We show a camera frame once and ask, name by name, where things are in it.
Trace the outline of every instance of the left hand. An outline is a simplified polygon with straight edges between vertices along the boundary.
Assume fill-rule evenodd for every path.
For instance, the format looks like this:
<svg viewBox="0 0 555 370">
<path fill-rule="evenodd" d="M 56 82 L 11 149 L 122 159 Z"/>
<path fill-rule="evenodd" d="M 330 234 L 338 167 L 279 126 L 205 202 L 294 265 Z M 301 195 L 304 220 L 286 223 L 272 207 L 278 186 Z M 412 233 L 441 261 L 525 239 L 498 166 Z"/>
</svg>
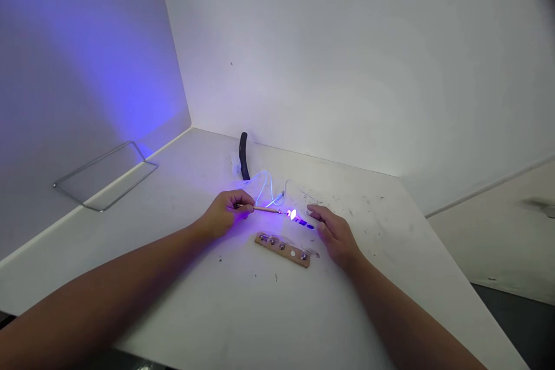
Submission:
<svg viewBox="0 0 555 370">
<path fill-rule="evenodd" d="M 235 204 L 244 204 L 237 209 Z M 206 231 L 215 238 L 222 237 L 233 225 L 254 211 L 254 199 L 243 190 L 224 191 L 218 194 L 206 212 L 198 219 Z"/>
</svg>

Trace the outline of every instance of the metal wire frame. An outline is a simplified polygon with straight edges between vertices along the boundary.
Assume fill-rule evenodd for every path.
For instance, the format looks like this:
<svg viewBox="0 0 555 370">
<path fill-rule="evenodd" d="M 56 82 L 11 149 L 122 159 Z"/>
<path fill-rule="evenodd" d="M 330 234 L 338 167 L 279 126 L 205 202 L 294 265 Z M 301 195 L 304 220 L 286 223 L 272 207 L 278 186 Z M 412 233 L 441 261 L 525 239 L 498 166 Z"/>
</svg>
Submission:
<svg viewBox="0 0 555 370">
<path fill-rule="evenodd" d="M 117 152 L 118 150 L 126 147 L 127 145 L 133 145 L 135 146 L 135 150 L 137 151 L 137 153 L 140 155 L 140 157 L 143 159 L 143 162 L 149 165 L 154 166 L 153 169 L 151 169 L 146 175 L 144 175 L 141 179 L 139 179 L 133 186 L 131 186 L 130 188 L 128 188 L 123 194 L 121 194 L 119 197 L 117 197 L 114 201 L 112 201 L 110 204 L 108 204 L 106 207 L 104 208 L 94 208 L 93 206 L 87 205 L 85 204 L 84 201 L 81 201 L 80 199 L 78 199 L 76 196 L 70 194 L 68 191 L 66 191 L 65 189 L 63 189 L 60 184 L 69 179 L 70 177 L 72 177 L 73 175 L 76 175 L 77 173 L 81 172 L 84 169 L 87 169 L 89 166 L 94 165 L 97 162 L 100 162 L 102 159 L 110 156 L 112 153 Z M 89 163 L 81 166 L 78 169 L 75 169 L 73 172 L 61 177 L 60 179 L 58 179 L 56 182 L 54 182 L 54 184 L 52 185 L 54 189 L 56 189 L 57 191 L 61 192 L 62 194 L 64 194 L 66 197 L 74 200 L 75 202 L 79 203 L 79 205 L 84 206 L 85 208 L 89 208 L 90 210 L 96 211 L 96 212 L 104 212 L 106 211 L 108 208 L 110 208 L 112 205 L 114 205 L 116 202 L 118 202 L 120 199 L 122 199 L 124 196 L 126 196 L 129 191 L 131 191 L 133 188 L 135 188 L 139 183 L 141 183 L 143 181 L 143 179 L 145 179 L 147 176 L 149 176 L 151 173 L 153 173 L 156 169 L 158 168 L 158 165 L 152 162 L 148 162 L 148 160 L 145 159 L 145 156 L 143 155 L 143 153 L 140 151 L 139 146 L 137 146 L 137 144 L 133 141 L 129 141 L 129 142 L 125 142 L 122 145 L 119 145 L 118 147 L 116 147 L 115 149 L 112 149 L 111 151 L 109 151 L 108 153 L 103 154 L 102 156 L 96 158 L 95 160 L 90 161 Z"/>
</svg>

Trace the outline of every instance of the forearm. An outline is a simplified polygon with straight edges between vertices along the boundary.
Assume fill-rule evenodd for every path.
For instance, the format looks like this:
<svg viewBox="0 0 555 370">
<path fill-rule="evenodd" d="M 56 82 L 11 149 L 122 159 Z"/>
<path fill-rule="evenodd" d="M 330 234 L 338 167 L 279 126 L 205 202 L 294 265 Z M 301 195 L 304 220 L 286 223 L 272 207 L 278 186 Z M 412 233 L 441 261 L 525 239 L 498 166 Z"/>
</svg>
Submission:
<svg viewBox="0 0 555 370">
<path fill-rule="evenodd" d="M 485 369 L 449 331 L 366 259 L 356 261 L 347 274 L 399 370 Z"/>
<path fill-rule="evenodd" d="M 0 368 L 50 369 L 113 342 L 212 241 L 199 222 L 62 286 L 0 331 Z"/>
</svg>

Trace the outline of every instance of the hand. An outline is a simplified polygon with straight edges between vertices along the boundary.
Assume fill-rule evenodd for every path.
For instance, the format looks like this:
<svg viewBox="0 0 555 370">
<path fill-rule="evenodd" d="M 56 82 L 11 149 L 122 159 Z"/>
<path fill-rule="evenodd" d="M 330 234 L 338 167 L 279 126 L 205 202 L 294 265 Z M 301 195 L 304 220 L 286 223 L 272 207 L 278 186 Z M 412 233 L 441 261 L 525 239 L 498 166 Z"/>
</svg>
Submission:
<svg viewBox="0 0 555 370">
<path fill-rule="evenodd" d="M 235 204 L 245 205 L 235 209 Z M 253 197 L 245 191 L 225 191 L 218 194 L 198 221 L 214 238 L 219 238 L 226 235 L 237 221 L 248 217 L 254 211 L 253 205 Z"/>
<path fill-rule="evenodd" d="M 337 266 L 347 271 L 359 260 L 364 259 L 351 228 L 343 217 L 320 205 L 310 204 L 307 208 L 312 211 L 310 216 L 320 221 L 317 227 L 318 235 Z"/>
</svg>

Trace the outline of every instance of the dark floor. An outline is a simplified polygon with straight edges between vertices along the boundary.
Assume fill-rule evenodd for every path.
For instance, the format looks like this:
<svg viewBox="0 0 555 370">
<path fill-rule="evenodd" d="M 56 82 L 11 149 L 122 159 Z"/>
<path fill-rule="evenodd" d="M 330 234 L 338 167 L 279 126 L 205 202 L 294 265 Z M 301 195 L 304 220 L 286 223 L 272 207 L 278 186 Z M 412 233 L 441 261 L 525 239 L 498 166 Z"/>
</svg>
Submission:
<svg viewBox="0 0 555 370">
<path fill-rule="evenodd" d="M 472 285 L 531 370 L 555 369 L 555 306 Z M 14 318 L 0 312 L 0 330 Z M 75 369 L 163 370 L 142 358 L 109 349 Z"/>
<path fill-rule="evenodd" d="M 530 369 L 555 369 L 555 306 L 472 286 Z"/>
</svg>

